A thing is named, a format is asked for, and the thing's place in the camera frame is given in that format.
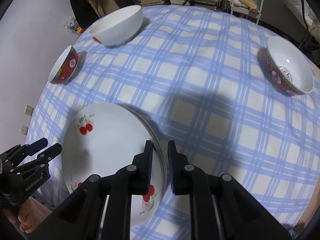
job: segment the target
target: white metal rack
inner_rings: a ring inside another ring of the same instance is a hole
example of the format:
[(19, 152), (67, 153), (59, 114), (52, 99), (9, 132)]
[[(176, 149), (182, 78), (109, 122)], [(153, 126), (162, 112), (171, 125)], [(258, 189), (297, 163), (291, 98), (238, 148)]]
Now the white metal rack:
[(233, 11), (235, 11), (235, 12), (243, 13), (245, 15), (249, 15), (251, 17), (256, 18), (257, 19), (257, 24), (258, 24), (260, 16), (261, 16), (261, 10), (262, 10), (262, 6), (263, 6), (263, 1), (264, 0), (261, 0), (261, 4), (260, 4), (260, 8), (259, 8), (259, 14), (254, 14), (254, 13), (249, 12), (249, 10), (246, 9), (246, 8), (234, 6), (234, 0), (232, 0), (232, 2), (231, 2), (231, 14), (233, 14)]

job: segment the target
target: metal screw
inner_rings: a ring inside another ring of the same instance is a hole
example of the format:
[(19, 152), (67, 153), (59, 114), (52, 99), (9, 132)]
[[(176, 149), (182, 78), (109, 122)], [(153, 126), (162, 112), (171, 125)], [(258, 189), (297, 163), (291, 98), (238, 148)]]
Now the metal screw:
[(223, 175), (222, 175), (222, 179), (223, 179), (224, 181), (231, 181), (231, 180), (232, 180), (232, 177), (231, 177), (231, 175), (229, 175), (229, 174), (223, 174)]
[(91, 175), (90, 177), (89, 177), (89, 180), (91, 181), (91, 182), (95, 182), (95, 181), (97, 181), (99, 179), (99, 175), (97, 175), (97, 174), (93, 174), (93, 175)]
[(128, 171), (135, 171), (137, 169), (137, 167), (135, 166), (135, 165), (129, 165), (128, 167), (127, 167), (127, 170)]
[(184, 169), (186, 171), (193, 171), (195, 169), (195, 167), (191, 164), (187, 164), (186, 166), (184, 166)]

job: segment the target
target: stack of plates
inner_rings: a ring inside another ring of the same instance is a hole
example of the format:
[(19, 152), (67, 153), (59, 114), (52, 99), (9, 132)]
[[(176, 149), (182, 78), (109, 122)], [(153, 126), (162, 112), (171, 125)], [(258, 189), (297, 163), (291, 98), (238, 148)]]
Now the stack of plates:
[(142, 153), (146, 140), (154, 143), (151, 185), (145, 196), (132, 196), (131, 227), (149, 220), (162, 201), (167, 165), (160, 143), (147, 122), (136, 113), (111, 103), (95, 103), (73, 118), (62, 145), (62, 172), (69, 192), (91, 174), (115, 174)]

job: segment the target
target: wall socket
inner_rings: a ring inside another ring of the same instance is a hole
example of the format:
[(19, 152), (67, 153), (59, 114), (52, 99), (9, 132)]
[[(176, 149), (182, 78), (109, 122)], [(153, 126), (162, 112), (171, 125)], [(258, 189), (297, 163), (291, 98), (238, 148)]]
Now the wall socket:
[(28, 127), (22, 125), (21, 129), (20, 129), (20, 133), (23, 134), (23, 135), (27, 135), (28, 129), (29, 129)]
[(33, 107), (27, 105), (27, 106), (26, 106), (26, 109), (24, 110), (24, 113), (25, 113), (26, 115), (32, 116)]

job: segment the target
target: table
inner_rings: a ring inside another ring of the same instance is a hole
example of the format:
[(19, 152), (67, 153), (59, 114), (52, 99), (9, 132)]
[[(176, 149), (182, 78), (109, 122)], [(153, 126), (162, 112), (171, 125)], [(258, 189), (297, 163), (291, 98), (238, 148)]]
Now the table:
[[(108, 101), (141, 114), (163, 149), (169, 139), (206, 173), (234, 176), (281, 223), (295, 225), (319, 176), (319, 90), (288, 97), (270, 82), (268, 38), (254, 23), (205, 8), (144, 7), (140, 33), (106, 48), (88, 35), (74, 44), (77, 73), (66, 85), (47, 84), (27, 143), (62, 143), (85, 106)], [(50, 164), (43, 198), (59, 205), (69, 193), (61, 162)], [(155, 215), (131, 229), (132, 239), (189, 239), (188, 197), (168, 188)]]

